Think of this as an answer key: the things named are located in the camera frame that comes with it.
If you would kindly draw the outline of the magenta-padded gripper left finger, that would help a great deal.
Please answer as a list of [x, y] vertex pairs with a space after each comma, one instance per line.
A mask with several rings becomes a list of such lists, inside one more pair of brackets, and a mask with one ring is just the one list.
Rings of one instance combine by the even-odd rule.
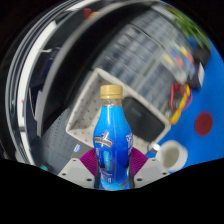
[[72, 158], [58, 176], [84, 188], [98, 189], [100, 173], [95, 150], [89, 150], [80, 158]]

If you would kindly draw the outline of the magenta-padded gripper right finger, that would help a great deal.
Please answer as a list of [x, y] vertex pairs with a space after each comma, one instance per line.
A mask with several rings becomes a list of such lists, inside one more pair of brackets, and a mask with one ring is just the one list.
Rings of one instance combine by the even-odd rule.
[[128, 171], [131, 189], [143, 187], [166, 177], [168, 174], [169, 172], [156, 158], [148, 158], [138, 149], [132, 149]]

